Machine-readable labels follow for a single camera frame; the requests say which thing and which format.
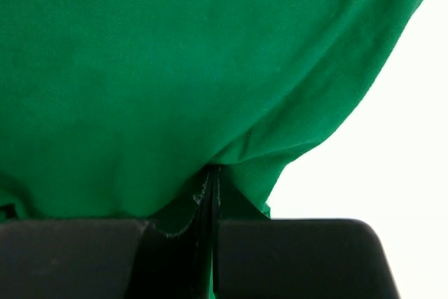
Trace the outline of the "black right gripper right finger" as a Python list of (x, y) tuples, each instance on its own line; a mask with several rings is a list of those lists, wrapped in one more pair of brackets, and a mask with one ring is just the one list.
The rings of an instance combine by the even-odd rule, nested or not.
[(268, 221), (270, 209), (259, 210), (227, 175), (222, 166), (213, 168), (213, 210), (224, 221)]

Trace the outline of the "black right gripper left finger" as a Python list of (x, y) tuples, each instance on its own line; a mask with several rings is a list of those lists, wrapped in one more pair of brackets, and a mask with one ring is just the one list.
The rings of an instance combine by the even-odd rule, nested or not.
[(180, 238), (192, 232), (212, 233), (212, 168), (205, 167), (188, 179), (185, 189), (148, 219), (146, 237)]

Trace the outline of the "green t-shirt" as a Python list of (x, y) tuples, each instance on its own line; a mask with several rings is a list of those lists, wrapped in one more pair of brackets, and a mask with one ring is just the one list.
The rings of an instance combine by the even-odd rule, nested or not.
[(397, 298), (352, 219), (146, 237), (222, 166), (259, 210), (423, 0), (1, 0), (2, 298)]

